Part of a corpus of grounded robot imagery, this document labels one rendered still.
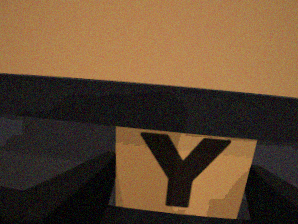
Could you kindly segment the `tan tile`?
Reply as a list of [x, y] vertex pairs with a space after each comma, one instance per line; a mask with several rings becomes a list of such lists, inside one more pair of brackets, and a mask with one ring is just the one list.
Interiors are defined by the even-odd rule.
[[116, 206], [237, 218], [255, 143], [116, 127]]

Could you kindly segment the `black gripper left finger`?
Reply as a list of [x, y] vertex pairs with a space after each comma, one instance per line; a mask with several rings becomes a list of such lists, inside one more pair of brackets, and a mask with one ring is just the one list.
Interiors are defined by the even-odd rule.
[[116, 180], [116, 152], [84, 161], [0, 200], [0, 224], [100, 224]]

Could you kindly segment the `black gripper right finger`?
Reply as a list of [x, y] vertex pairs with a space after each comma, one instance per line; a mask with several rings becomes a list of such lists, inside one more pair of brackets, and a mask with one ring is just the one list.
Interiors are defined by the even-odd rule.
[[298, 224], [298, 188], [250, 165], [245, 193], [253, 224]]

